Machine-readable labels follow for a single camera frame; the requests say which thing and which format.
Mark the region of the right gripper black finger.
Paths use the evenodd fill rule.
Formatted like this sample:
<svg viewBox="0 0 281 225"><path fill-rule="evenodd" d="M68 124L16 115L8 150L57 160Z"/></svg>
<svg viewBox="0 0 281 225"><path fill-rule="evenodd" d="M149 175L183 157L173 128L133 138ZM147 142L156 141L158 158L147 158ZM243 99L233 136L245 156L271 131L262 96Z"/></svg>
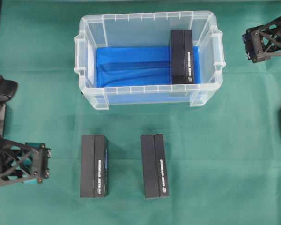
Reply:
<svg viewBox="0 0 281 225"><path fill-rule="evenodd" d="M281 56L281 16L271 22L249 28L242 35L246 56L253 63Z"/></svg>

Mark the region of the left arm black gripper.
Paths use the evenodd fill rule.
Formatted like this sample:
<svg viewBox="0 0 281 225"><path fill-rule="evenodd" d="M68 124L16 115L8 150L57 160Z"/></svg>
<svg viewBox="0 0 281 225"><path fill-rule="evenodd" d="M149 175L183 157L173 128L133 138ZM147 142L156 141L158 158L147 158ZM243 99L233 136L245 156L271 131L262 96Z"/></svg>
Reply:
<svg viewBox="0 0 281 225"><path fill-rule="evenodd" d="M11 100L18 83L0 75L0 187L15 183L42 183L49 178L51 149L44 143L25 144L3 139L6 102Z"/></svg>

